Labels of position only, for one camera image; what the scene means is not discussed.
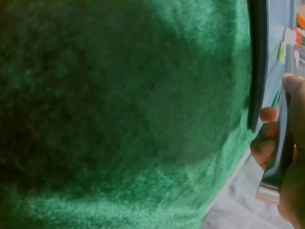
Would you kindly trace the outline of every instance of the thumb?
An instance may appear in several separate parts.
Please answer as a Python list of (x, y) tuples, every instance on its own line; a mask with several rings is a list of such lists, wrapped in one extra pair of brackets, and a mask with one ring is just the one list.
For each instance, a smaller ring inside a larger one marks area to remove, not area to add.
[(285, 74), (282, 84), (291, 96), (289, 121), (296, 147), (299, 151), (305, 151), (305, 79)]

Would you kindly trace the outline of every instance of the green fuzzy fabric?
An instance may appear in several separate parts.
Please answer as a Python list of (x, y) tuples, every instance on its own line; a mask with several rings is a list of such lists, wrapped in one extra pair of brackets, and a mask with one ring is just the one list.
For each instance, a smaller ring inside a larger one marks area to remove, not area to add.
[(246, 0), (2, 0), (0, 228), (198, 229), (239, 163)]

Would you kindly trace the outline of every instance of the orange object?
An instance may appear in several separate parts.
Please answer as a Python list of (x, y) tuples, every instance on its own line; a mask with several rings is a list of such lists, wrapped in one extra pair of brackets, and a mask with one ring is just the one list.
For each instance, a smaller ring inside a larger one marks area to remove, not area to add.
[(301, 26), (301, 29), (305, 30), (305, 20), (304, 18), (302, 18), (302, 16), (297, 13), (297, 23), (299, 23), (299, 25)]
[(297, 43), (296, 47), (298, 50), (301, 49), (302, 39), (303, 39), (303, 35), (300, 32), (296, 31), (296, 40), (295, 41)]
[(296, 19), (301, 29), (305, 30), (305, 5), (301, 5), (297, 11)]

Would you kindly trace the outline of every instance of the green fleece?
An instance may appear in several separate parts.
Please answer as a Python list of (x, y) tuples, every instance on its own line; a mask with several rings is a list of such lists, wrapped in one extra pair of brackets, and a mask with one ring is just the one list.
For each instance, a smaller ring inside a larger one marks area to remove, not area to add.
[(0, 3), (0, 228), (200, 228), (253, 137), (247, 1), (28, 2)]

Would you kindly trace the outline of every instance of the finger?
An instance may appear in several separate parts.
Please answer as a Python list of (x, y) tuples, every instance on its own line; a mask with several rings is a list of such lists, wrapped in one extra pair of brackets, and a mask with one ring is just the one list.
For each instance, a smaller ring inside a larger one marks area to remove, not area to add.
[(290, 94), (290, 96), (293, 96), (301, 88), (305, 88), (303, 77), (290, 74), (284, 74), (282, 85), (285, 91)]
[(263, 140), (258, 137), (250, 144), (251, 155), (259, 165), (262, 165), (267, 162), (268, 158), (274, 153), (275, 147), (276, 144), (274, 140)]
[(291, 95), (289, 121), (296, 147), (305, 151), (305, 80), (302, 77), (285, 75), (283, 87)]
[(263, 137), (276, 140), (278, 137), (278, 130), (279, 127), (277, 122), (267, 123), (263, 129)]
[(262, 163), (262, 164), (259, 165), (259, 166), (263, 169), (263, 171), (266, 170), (266, 167), (267, 167), (268, 162), (269, 162), (270, 160), (273, 160), (274, 157), (275, 157), (275, 152), (273, 152), (273, 153), (270, 155), (270, 157), (268, 158), (268, 160), (267, 160), (266, 162), (264, 162), (264, 163)]
[(278, 119), (278, 109), (272, 107), (265, 107), (260, 112), (260, 118), (263, 123), (269, 123), (277, 121)]

